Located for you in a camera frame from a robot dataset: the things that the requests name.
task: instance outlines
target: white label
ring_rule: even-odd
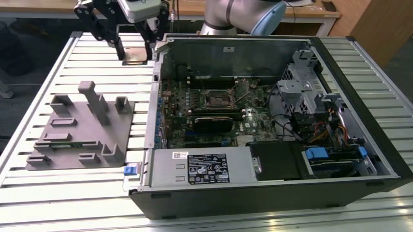
[[[235,48],[234,47],[224,47],[224,52],[234,52]]]
[[[187,158],[187,151],[172,152],[172,159],[185,159],[185,158]]]
[[[208,75],[208,76],[195,76],[195,79],[209,79],[211,78],[211,76]]]

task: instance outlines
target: side panel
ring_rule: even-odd
[[[149,219],[339,207],[382,191],[394,180],[225,188],[129,195]]]
[[[406,165],[399,153],[397,152],[397,149],[391,144],[389,137],[386,136],[383,130],[381,129],[379,124],[374,120],[373,114],[369,111],[369,108],[366,107],[359,95],[356,94],[346,76],[343,75],[342,70],[339,69],[331,57],[331,54],[328,53],[318,37],[312,38],[312,43],[319,53],[320,59],[324,63],[326,66],[324,68],[327,68],[327,70],[330,71],[332,79],[335,80],[336,85],[342,90],[342,93],[344,95],[342,97],[347,99],[347,102],[354,108],[355,113],[360,119],[360,122],[366,130],[369,131],[370,136],[374,139],[374,142],[387,162],[390,163],[394,172],[399,177],[409,179],[407,182],[410,182],[413,180],[413,172],[409,169],[409,166]]]

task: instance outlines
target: motherboard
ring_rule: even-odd
[[[229,88],[221,88],[229,86],[220,86],[221,82],[213,85],[205,79],[161,83],[167,148],[244,146],[276,140],[266,107],[271,86],[254,78],[234,78]]]

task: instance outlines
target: power supply label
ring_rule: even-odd
[[[225,154],[188,155],[187,182],[191,185],[228,183]]]

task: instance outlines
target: aluminum table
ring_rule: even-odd
[[[121,40],[125,47],[144,45],[139,34],[124,33]],[[411,166],[411,103],[356,42],[334,37],[322,38],[322,42]],[[0,231],[413,230],[413,184],[339,208],[148,220],[123,191],[123,168],[26,171],[25,159],[52,112],[52,96],[64,93],[73,101],[84,101],[76,93],[84,80],[95,81],[95,90],[105,100],[121,95],[136,102],[127,162],[141,161],[152,65],[151,61],[145,66],[121,66],[105,42],[97,42],[89,33],[72,34],[0,156]]]

